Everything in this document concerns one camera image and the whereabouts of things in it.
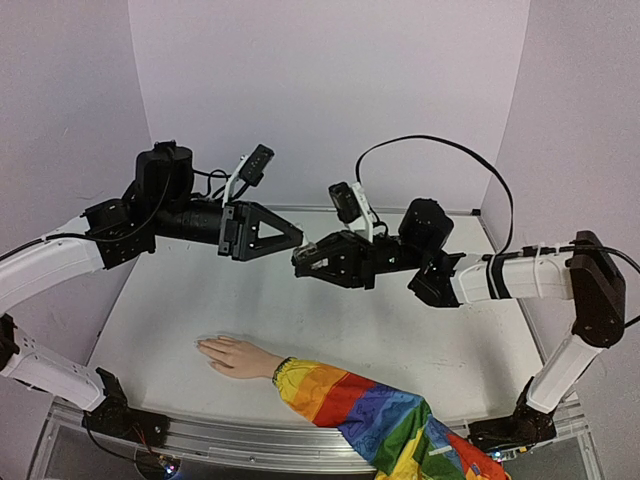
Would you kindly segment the glitter nail polish bottle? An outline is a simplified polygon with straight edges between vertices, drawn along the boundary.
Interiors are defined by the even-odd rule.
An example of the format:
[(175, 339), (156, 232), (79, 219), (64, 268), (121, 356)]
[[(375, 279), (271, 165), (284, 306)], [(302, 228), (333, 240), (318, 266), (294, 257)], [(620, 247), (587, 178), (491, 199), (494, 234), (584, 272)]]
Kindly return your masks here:
[(292, 252), (291, 261), (295, 268), (307, 268), (311, 270), (318, 270), (328, 265), (328, 259), (322, 254), (320, 249), (315, 243), (307, 243), (314, 246), (313, 251), (305, 257), (295, 257)]

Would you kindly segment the mannequin hand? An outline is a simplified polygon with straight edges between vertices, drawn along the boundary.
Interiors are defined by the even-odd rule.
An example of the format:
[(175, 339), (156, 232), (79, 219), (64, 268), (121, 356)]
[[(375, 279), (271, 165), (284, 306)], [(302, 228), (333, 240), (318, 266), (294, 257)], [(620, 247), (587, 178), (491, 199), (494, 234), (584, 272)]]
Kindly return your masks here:
[(284, 361), (253, 343), (227, 336), (198, 340), (196, 345), (215, 371), (239, 380), (272, 378)]

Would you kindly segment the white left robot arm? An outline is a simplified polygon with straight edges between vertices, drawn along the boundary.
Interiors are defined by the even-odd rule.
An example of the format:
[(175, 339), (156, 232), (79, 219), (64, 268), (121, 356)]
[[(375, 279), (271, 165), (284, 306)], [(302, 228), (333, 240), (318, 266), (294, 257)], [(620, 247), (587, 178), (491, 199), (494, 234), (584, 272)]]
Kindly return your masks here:
[(173, 141), (140, 153), (124, 194), (87, 208), (61, 227), (1, 257), (1, 373), (64, 400), (90, 433), (162, 446), (169, 418), (133, 407), (118, 378), (53, 350), (44, 340), (65, 314), (71, 339), (88, 295), (70, 292), (85, 275), (109, 271), (153, 253), (159, 238), (208, 244), (220, 256), (248, 262), (299, 246), (300, 229), (244, 199), (273, 159), (259, 145), (224, 175), (220, 195), (194, 189), (193, 153)]

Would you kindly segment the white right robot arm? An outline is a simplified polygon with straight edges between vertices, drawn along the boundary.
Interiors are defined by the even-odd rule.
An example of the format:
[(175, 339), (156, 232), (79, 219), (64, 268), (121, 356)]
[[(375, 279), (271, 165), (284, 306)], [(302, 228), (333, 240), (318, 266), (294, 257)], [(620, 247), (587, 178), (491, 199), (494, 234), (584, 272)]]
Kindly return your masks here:
[(571, 241), (533, 236), (494, 257), (478, 211), (418, 198), (395, 224), (364, 239), (320, 214), (316, 244), (293, 256), (314, 309), (349, 323), (355, 365), (374, 360), (445, 418), (472, 418), (483, 449), (548, 439), (570, 391), (600, 440), (637, 417), (638, 389), (612, 368), (612, 348), (633, 339), (624, 272), (592, 230), (555, 214), (551, 231)]

